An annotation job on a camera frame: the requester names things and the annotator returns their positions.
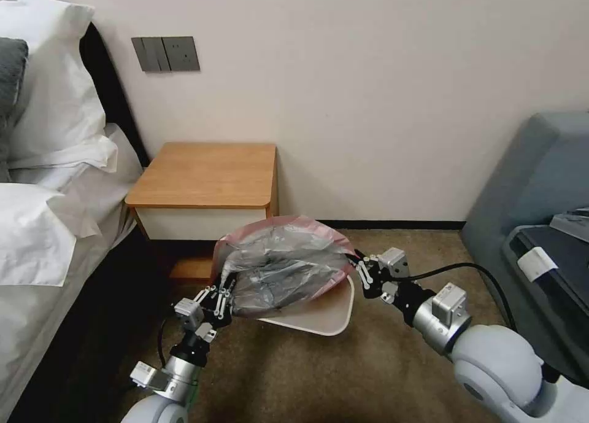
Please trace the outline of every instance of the gray pillow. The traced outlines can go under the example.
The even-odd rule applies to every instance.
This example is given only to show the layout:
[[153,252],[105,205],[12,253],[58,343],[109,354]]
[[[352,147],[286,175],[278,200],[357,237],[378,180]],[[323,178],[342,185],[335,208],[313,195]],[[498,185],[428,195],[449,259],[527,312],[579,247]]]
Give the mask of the gray pillow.
[[22,39],[0,37],[0,182],[10,182],[8,144],[28,55],[29,47]]

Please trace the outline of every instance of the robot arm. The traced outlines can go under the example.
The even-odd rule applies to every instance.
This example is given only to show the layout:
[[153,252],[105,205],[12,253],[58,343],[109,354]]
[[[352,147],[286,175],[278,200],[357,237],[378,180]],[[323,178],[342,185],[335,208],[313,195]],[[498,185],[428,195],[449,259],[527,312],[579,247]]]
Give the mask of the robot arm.
[[[564,376],[543,379],[543,362],[522,336],[498,325],[469,327],[464,290],[452,283],[438,293],[421,288],[414,281],[421,276],[410,276],[405,253],[397,248],[382,255],[356,253],[348,257],[364,297],[380,297],[399,309],[405,323],[454,364],[456,380],[466,391],[504,422],[589,422],[589,391]],[[234,285],[234,275],[229,276],[223,285],[218,280],[175,305],[184,337],[162,369],[137,363],[131,379],[155,394],[136,403],[123,423],[187,423],[209,344],[219,328],[231,323]]]
[[137,402],[122,423],[187,423],[187,409],[198,389],[198,378],[207,364],[210,343],[217,330],[231,323],[231,291],[235,277],[223,285],[220,279],[193,299],[183,298],[174,306],[184,336],[170,350],[161,369],[137,362],[131,379],[155,394]]
[[397,248],[378,256],[357,254],[350,260],[364,296],[398,308],[405,323],[454,364],[467,392],[504,422],[589,421],[589,391],[564,376],[544,380],[544,363],[522,336],[498,325],[469,327],[464,290],[452,283],[438,293],[421,288]]

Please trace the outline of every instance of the plastic bag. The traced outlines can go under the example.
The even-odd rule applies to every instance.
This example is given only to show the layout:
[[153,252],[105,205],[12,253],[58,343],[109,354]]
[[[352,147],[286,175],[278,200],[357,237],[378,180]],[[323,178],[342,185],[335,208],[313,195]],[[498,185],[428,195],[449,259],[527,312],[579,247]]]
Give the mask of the plastic bag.
[[233,315],[261,317],[327,292],[353,271],[350,241],[304,216],[246,225],[215,245],[212,276],[236,273]]

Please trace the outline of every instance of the white tag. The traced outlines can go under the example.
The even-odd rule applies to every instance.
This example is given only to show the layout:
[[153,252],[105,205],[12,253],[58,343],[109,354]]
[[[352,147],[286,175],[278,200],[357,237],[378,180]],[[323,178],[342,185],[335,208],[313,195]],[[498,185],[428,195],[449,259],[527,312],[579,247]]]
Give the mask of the white tag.
[[534,247],[517,261],[517,266],[523,271],[530,282],[550,270],[557,269],[556,263],[550,258],[542,247]]

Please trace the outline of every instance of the headboard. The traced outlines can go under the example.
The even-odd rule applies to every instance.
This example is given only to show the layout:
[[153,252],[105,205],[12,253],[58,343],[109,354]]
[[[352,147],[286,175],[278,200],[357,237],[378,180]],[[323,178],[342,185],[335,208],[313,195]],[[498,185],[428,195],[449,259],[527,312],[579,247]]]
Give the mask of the headboard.
[[90,76],[94,80],[98,97],[106,113],[106,122],[116,123],[129,139],[141,165],[149,165],[150,159],[141,141],[135,120],[109,51],[95,25],[90,23],[80,40],[80,54]]

